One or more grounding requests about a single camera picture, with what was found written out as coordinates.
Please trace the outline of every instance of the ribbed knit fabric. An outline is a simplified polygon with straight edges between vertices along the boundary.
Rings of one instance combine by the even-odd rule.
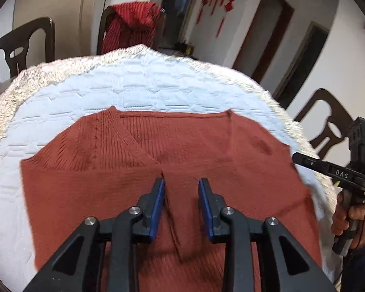
[[[278,217],[321,263],[311,196],[289,147],[230,111],[111,107],[79,119],[21,169],[38,269],[87,216],[116,216],[149,192],[156,177],[166,181],[166,204],[155,243],[139,247],[141,291],[221,290],[224,245],[211,245],[204,235],[201,177],[246,216]]]
[[[154,2],[128,2],[110,6],[116,12],[103,40],[102,54],[139,44],[151,47],[160,20]]]

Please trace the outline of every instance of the wooden door frame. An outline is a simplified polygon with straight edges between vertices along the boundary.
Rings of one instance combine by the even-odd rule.
[[[179,37],[177,39],[178,42],[184,42],[185,33],[188,28],[188,23],[192,17],[193,8],[196,4],[196,1],[197,0],[189,0],[189,5],[185,13],[184,20],[182,21]]]
[[[277,86],[276,90],[273,92],[273,98],[275,100],[278,100],[280,98],[280,95],[282,94],[282,92],[284,91],[286,85],[288,84],[289,79],[291,78],[291,76],[295,72],[298,64],[300,63],[300,60],[303,58],[303,55],[304,55],[305,51],[307,50],[308,42],[310,41],[310,39],[312,37],[312,32],[313,32],[312,29],[315,26],[322,29],[323,31],[325,31],[327,33],[330,32],[330,30],[327,29],[326,27],[324,27],[324,26],[322,26],[322,25],[320,25],[320,24],[318,24],[314,21],[311,21],[310,26],[308,27],[307,32],[304,35],[303,41],[299,45],[299,48],[296,52],[295,57],[293,58],[291,64],[288,67],[288,70],[284,74],[284,77],[281,79],[281,82]]]
[[[270,63],[273,60],[274,55],[276,54],[280,43],[284,37],[284,34],[288,28],[289,22],[291,21],[294,8],[289,5],[289,3],[286,0],[277,0],[281,3],[281,6],[283,7],[283,10],[280,13],[279,19],[277,20],[276,26],[272,32],[272,35],[268,41],[268,44],[265,47],[264,52],[262,53],[262,56],[257,64],[257,67],[254,69],[254,72],[252,74],[252,79],[256,81],[257,83],[260,83],[262,78],[264,77]],[[249,31],[247,32],[245,39],[242,43],[245,43],[245,41],[249,38],[249,35],[251,33],[251,29],[257,20],[257,16],[259,12],[262,9],[261,1],[257,7],[256,13],[254,15],[253,20],[251,21]],[[238,56],[234,62],[233,67],[236,66],[236,63],[240,60],[240,51],[238,53]]]

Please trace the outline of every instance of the table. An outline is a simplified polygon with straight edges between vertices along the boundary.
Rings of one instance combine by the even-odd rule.
[[[80,117],[111,105],[160,112],[232,109],[259,122],[289,145],[291,154],[299,151],[317,157],[300,125],[270,93],[229,68],[169,57],[139,45],[24,70],[0,97],[0,278],[12,292],[22,291],[36,272],[19,161],[34,155]],[[333,280],[341,266],[331,252],[336,195],[327,177],[297,169],[312,192],[321,227],[323,270]]]

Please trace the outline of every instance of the human hand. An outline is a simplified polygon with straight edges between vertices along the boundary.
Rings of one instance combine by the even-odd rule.
[[[335,208],[335,213],[332,216],[332,225],[331,225],[331,231],[334,235],[342,235],[343,231],[346,230],[349,227],[349,222],[346,220],[347,214],[345,209],[342,206],[343,202],[343,194],[340,192],[337,196],[337,206]],[[349,217],[351,219],[358,219],[362,221],[365,216],[365,204],[360,206],[352,206],[349,210]],[[354,249],[357,247],[358,242],[360,244],[358,245],[358,248],[361,248],[365,246],[365,222],[364,222],[364,230],[362,231],[362,238],[360,240],[360,234],[361,234],[361,225],[362,222],[359,223],[359,227],[357,230],[357,235],[351,242],[350,248]]]

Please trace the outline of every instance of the blue gripper pad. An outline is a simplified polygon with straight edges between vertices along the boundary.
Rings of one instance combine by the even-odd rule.
[[[157,230],[158,230],[158,225],[160,224],[161,211],[162,208],[164,207],[164,192],[165,192],[164,179],[160,178],[156,179],[153,186],[153,190],[150,195],[150,197],[155,196],[153,199],[151,199],[151,202],[154,200],[154,204],[150,217],[150,231],[149,231],[150,242],[153,242],[154,239],[157,237]]]
[[[214,224],[212,220],[212,212],[207,197],[207,191],[211,192],[209,188],[208,179],[201,178],[199,180],[199,205],[201,209],[201,216],[203,217],[203,222],[205,226],[205,232],[209,238],[210,242],[214,241]]]

